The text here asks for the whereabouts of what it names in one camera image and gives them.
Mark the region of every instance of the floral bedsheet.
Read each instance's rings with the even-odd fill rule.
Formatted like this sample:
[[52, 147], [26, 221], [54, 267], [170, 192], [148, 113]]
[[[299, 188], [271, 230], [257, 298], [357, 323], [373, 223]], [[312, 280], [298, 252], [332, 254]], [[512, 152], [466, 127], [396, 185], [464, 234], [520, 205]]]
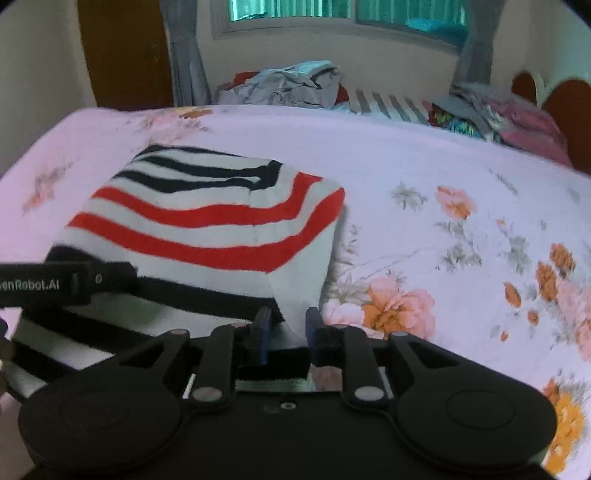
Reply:
[[333, 112], [95, 109], [64, 120], [0, 181], [2, 260], [41, 260], [150, 143], [274, 158], [338, 181], [347, 197], [325, 322], [374, 338], [405, 330], [538, 388], [558, 417], [544, 466], [561, 480], [590, 476], [590, 178], [439, 129]]

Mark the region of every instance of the brown door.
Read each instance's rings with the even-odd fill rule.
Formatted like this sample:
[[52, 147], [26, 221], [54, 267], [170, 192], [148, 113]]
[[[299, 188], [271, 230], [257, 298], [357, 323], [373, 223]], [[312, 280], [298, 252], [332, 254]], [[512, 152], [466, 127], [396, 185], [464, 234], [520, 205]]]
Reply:
[[78, 0], [80, 32], [98, 106], [173, 106], [158, 0]]

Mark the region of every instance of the headboard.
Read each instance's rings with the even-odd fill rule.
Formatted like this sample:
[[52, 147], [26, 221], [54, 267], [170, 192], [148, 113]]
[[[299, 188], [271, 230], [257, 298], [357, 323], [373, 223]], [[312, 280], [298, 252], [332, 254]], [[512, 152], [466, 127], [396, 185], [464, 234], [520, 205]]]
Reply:
[[591, 175], [591, 85], [582, 79], [566, 79], [542, 103], [541, 78], [521, 72], [513, 80], [511, 91], [541, 104], [566, 136], [573, 166]]

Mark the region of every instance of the window sill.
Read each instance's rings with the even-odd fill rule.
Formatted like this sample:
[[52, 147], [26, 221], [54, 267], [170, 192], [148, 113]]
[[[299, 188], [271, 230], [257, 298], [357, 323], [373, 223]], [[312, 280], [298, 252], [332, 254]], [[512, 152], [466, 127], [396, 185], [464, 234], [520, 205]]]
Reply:
[[[223, 2], [214, 2], [214, 4], [223, 5]], [[377, 22], [360, 24], [353, 22], [350, 18], [319, 17], [257, 18], [230, 22], [224, 8], [221, 11], [212, 9], [214, 40], [249, 34], [277, 34], [282, 28], [389, 39], [455, 55], [461, 51], [461, 47], [435, 34], [418, 31], [404, 25], [384, 25]]]

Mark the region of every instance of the window frame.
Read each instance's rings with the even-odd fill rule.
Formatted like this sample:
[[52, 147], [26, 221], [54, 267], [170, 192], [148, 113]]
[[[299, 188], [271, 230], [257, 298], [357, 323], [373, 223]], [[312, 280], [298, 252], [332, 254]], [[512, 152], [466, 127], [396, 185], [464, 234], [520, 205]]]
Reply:
[[283, 17], [255, 18], [252, 20], [230, 21], [228, 0], [209, 0], [214, 40], [242, 34], [276, 33], [279, 29], [304, 28], [333, 31], [338, 34], [362, 35], [424, 46], [433, 50], [459, 54], [461, 47], [448, 42], [441, 35], [421, 32], [406, 25], [384, 24], [377, 21], [357, 21], [357, 0], [350, 1], [351, 18], [326, 17]]

